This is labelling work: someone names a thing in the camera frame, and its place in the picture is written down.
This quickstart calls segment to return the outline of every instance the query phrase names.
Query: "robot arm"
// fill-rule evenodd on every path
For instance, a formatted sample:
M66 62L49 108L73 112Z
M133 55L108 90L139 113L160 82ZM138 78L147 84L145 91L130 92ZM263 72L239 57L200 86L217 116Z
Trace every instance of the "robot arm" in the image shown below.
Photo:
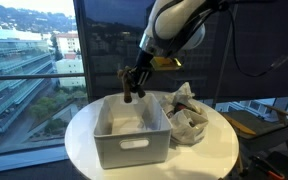
M204 21L218 7L218 0L156 0L140 43L136 65L124 76L128 80L123 82L128 82L129 90L143 92L141 86L154 70L151 65L154 57L168 58L181 49L198 46L205 34Z

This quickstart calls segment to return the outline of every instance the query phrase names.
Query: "city view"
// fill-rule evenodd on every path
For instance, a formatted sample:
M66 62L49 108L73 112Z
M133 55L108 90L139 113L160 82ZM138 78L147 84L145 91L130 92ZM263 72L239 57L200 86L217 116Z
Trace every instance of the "city view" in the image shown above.
M94 5L92 2L87 2L90 4L86 8ZM138 7L140 17L128 21L109 20L104 16L101 19L95 10L87 11L87 60L82 57L75 16L64 14L64 10L63 13L40 12L0 5L0 153L63 144L67 125L89 103L88 96L98 99L121 92L116 72L135 64L153 2L142 1ZM180 60L185 60L185 71L157 73L145 89L175 91L189 82L193 92L199 95L207 88L209 72L205 69L212 63L218 21L219 16L214 15L205 22L207 33L199 47L177 54ZM90 77L80 75L86 61ZM26 77L45 74L71 76ZM7 79L10 76L18 79ZM89 91L86 79L91 82ZM217 111L247 109L265 116L263 104L272 105L274 100L225 102L215 108Z

